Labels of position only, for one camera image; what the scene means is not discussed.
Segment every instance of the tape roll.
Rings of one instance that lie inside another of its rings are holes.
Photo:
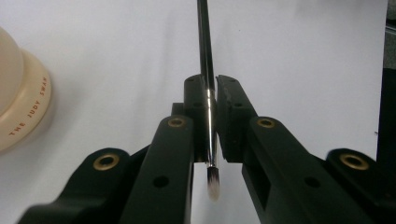
[[[50,102],[51,84],[47,70],[29,52],[18,51],[22,61],[21,82],[15,96],[8,96],[11,103],[0,114],[0,150],[14,145],[32,131],[43,118]]]

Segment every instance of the beige tape roll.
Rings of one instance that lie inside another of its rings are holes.
[[[50,102],[51,85],[47,70],[29,52],[20,50],[20,53],[21,85],[16,96],[10,96],[11,104],[0,114],[0,150],[14,145],[32,131]]]
[[[20,48],[0,27],[0,115],[8,109],[17,96],[22,76],[23,59]]]

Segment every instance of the brush tip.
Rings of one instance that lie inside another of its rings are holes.
[[[219,169],[216,167],[207,168],[207,192],[209,198],[215,202],[220,195]]]

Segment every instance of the black plastic part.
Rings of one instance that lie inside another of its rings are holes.
[[[206,161],[205,150],[205,81],[202,75],[195,75],[184,81],[184,115],[194,121],[194,159]]]
[[[243,161],[248,122],[256,116],[239,81],[219,76],[217,131],[223,157],[227,162]]]
[[[117,223],[126,202],[125,195],[134,183],[146,151],[144,148],[131,158],[115,148],[92,153],[72,174],[56,201],[29,208],[19,223]],[[119,157],[117,165],[104,171],[96,170],[94,162],[108,154]]]
[[[371,158],[336,149],[328,154],[326,168],[376,222],[396,220],[396,178],[384,173]]]
[[[183,103],[173,103],[171,115],[184,115],[184,104]]]
[[[172,116],[161,121],[120,224],[190,224],[192,130],[192,120],[187,117]]]
[[[396,175],[396,70],[384,69],[376,162]]]
[[[252,119],[247,140],[244,178],[261,223],[373,223],[279,121]]]

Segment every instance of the white table surface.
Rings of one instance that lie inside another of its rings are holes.
[[[209,0],[215,74],[237,78],[262,116],[314,155],[375,158],[386,0]],[[86,156],[148,145],[183,81],[198,74],[196,1],[0,0],[0,26],[49,70],[49,110],[0,153],[0,220],[49,203]],[[191,223],[259,223],[240,164],[219,161],[221,195],[195,164]]]

